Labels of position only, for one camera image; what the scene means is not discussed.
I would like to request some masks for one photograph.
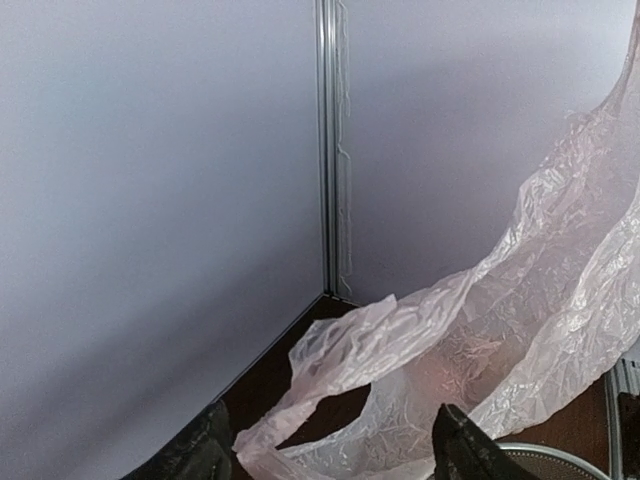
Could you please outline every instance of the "aluminum frame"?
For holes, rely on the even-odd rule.
[[[337,2],[316,0],[318,129],[325,294],[338,297],[340,232],[338,224]]]

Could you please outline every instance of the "wooden floor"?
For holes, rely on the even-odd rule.
[[[289,350],[316,319],[336,318],[350,305],[331,299],[321,300],[256,365],[225,394],[235,432],[256,423],[273,407],[289,387]],[[367,398],[369,388],[323,400],[315,414],[283,446],[318,440],[355,420]],[[607,417],[604,382],[600,379],[567,408],[546,423],[507,437],[508,441],[544,444],[559,448],[608,470]],[[250,478],[237,462],[234,479]]]

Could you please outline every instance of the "white panel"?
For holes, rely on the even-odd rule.
[[[621,71],[634,0],[348,0],[358,302],[474,265]]]
[[[0,478],[127,473],[321,293],[313,8],[0,5]]]

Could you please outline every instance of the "pink plastic bag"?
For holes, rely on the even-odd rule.
[[[403,300],[316,322],[290,353],[291,389],[235,450],[256,479],[411,479],[433,471],[431,428],[455,403],[494,438],[541,423],[640,334],[640,72],[636,16],[611,95],[575,120],[521,187],[475,268]],[[362,415],[276,447],[327,396],[372,384]]]

